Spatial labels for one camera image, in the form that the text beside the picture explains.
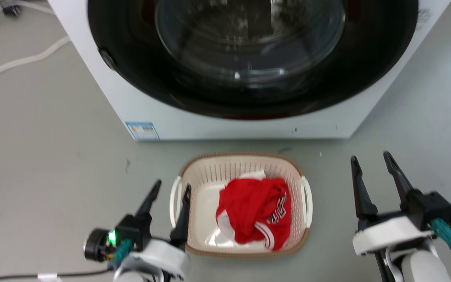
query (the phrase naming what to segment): floor stain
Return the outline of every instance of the floor stain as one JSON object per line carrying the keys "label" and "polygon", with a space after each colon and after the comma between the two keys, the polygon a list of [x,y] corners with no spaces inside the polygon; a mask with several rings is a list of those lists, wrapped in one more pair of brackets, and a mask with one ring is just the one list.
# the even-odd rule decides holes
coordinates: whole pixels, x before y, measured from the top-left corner
{"label": "floor stain", "polygon": [[292,147],[284,147],[284,148],[281,148],[281,149],[278,150],[278,154],[281,154],[283,152],[288,152],[288,151],[291,151],[291,150],[293,150]]}
{"label": "floor stain", "polygon": [[128,168],[130,167],[130,160],[129,159],[126,159],[126,166],[125,166],[125,171],[126,171],[126,174],[128,174]]}

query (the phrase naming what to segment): sticker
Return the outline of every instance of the sticker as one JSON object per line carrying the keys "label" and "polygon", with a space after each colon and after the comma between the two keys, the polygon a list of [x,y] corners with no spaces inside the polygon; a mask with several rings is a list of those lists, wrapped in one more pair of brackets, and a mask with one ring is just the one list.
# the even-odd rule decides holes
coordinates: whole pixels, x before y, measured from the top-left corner
{"label": "sticker", "polygon": [[126,123],[136,140],[159,140],[159,135],[152,123]]}

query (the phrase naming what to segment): gray floor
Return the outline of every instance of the gray floor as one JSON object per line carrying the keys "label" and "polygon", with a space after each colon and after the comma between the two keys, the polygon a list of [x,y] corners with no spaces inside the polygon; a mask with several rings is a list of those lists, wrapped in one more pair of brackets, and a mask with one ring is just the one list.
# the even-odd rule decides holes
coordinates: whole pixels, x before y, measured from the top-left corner
{"label": "gray floor", "polygon": [[[0,64],[39,53],[63,35],[48,14],[0,16]],[[290,257],[192,255],[192,281],[378,281],[374,258],[357,257],[351,244],[357,220],[349,158],[358,156],[381,211],[399,204],[383,150],[414,186],[451,201],[451,5],[346,141],[136,143],[72,45],[1,74],[0,275],[102,268],[83,258],[86,235],[132,212],[156,178],[164,185],[152,233],[168,235],[168,197],[179,169],[195,155],[228,150],[282,151],[301,165],[313,191],[311,235]],[[451,275],[451,253],[442,242],[437,247]]]}

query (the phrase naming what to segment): basket handle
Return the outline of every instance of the basket handle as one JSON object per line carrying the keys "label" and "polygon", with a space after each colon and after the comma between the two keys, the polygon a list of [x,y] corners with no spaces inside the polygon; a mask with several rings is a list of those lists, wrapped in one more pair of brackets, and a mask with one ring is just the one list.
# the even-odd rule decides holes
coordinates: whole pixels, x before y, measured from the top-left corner
{"label": "basket handle", "polygon": [[304,210],[304,222],[306,228],[311,226],[313,222],[313,195],[311,194],[311,186],[305,176],[300,178],[300,191],[302,193],[302,200],[304,201],[302,208]]}
{"label": "basket handle", "polygon": [[175,228],[177,226],[177,222],[175,221],[175,218],[177,218],[179,215],[175,214],[175,202],[177,202],[177,212],[180,213],[180,201],[178,200],[182,195],[182,183],[180,182],[181,177],[177,176],[175,181],[173,182],[173,185],[171,187],[170,192],[170,222],[172,228]]}

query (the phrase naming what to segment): laundry basket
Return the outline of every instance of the laundry basket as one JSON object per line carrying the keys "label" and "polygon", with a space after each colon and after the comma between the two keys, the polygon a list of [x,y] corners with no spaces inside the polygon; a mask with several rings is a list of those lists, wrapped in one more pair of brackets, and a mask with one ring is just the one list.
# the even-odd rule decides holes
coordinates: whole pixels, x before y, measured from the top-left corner
{"label": "laundry basket", "polygon": [[[219,191],[243,173],[264,170],[268,178],[281,177],[292,198],[290,236],[278,251],[264,247],[263,241],[238,244],[221,234],[215,221]],[[187,184],[192,187],[186,251],[197,255],[233,258],[279,257],[296,252],[307,240],[312,222],[311,189],[297,164],[287,157],[262,152],[226,152],[201,155],[188,162],[170,193],[170,221],[175,227],[181,198]]]}

